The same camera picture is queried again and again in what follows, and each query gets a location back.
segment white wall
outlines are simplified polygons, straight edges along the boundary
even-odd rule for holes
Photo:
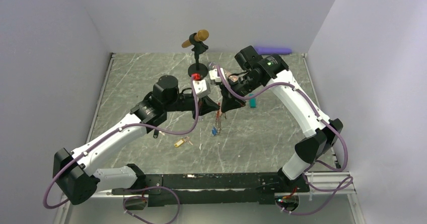
[[[309,50],[368,223],[427,223],[426,25],[427,0],[336,0]]]
[[[53,155],[86,140],[109,53],[80,0],[0,0],[0,55],[0,223],[52,223]]]
[[[206,28],[211,51],[250,44],[307,52],[334,0],[84,0],[112,52],[179,52]]]

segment marble table surface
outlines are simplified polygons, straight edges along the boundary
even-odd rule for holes
[[[200,56],[200,62],[213,61],[230,72],[241,72],[234,55],[207,52]],[[304,91],[314,99],[300,54],[282,57]],[[175,76],[180,90],[189,87],[187,69],[192,62],[191,53],[114,55],[92,139],[116,124],[142,101],[162,75]],[[211,86],[210,97],[216,102],[221,101],[218,87]],[[151,132],[125,146],[105,163],[104,168],[134,163],[146,174],[275,172],[289,160],[294,153],[294,145],[304,136],[296,120],[272,92],[266,91],[257,97],[256,105],[256,108],[250,108],[247,104],[227,112],[218,136],[211,132],[216,114],[204,115],[196,129],[188,134],[193,145],[185,143],[174,147],[182,136],[159,134],[159,138],[154,139]],[[171,112],[160,127],[179,131],[189,129],[192,123],[191,112]],[[331,151],[320,159],[333,165]],[[315,165],[312,170],[328,171],[322,165]]]

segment small key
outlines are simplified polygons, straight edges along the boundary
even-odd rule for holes
[[[185,142],[188,142],[189,144],[193,145],[193,143],[190,141],[190,137],[187,136],[187,137],[183,138],[183,140]]]

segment microphone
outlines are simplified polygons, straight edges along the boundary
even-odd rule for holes
[[[202,29],[202,30],[199,30],[197,33],[195,33],[193,38],[196,42],[203,42],[208,37],[209,37],[209,32],[206,29]],[[189,39],[187,39],[184,41],[184,43],[181,44],[181,47],[187,48],[188,46],[191,46],[191,45],[192,43],[190,42]]]

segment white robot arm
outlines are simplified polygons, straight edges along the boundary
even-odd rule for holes
[[[244,100],[256,97],[266,89],[273,91],[295,117],[306,137],[295,145],[295,153],[278,171],[287,185],[294,186],[297,181],[302,181],[304,171],[336,142],[336,135],[324,123],[331,125],[337,132],[341,132],[342,123],[339,119],[331,120],[307,97],[279,55],[263,58],[252,46],[248,46],[235,59],[246,71],[238,79],[231,79],[230,74],[215,66],[215,63],[209,64],[211,83],[220,85],[221,88],[221,111],[242,107],[245,105]],[[250,98],[244,97],[261,85],[265,86],[264,90]]]
[[[108,189],[144,188],[145,175],[134,164],[113,169],[100,167],[126,144],[153,130],[143,127],[141,123],[157,127],[166,120],[167,112],[193,111],[196,124],[198,116],[219,110],[217,103],[208,97],[210,87],[206,80],[197,79],[191,83],[192,93],[184,93],[186,89],[180,93],[175,77],[161,77],[154,84],[153,91],[116,125],[70,153],[64,148],[59,150],[54,157],[53,176],[70,202],[74,205],[80,204],[93,193]],[[202,107],[196,108],[200,101]],[[72,163],[70,167],[59,174],[70,163]]]

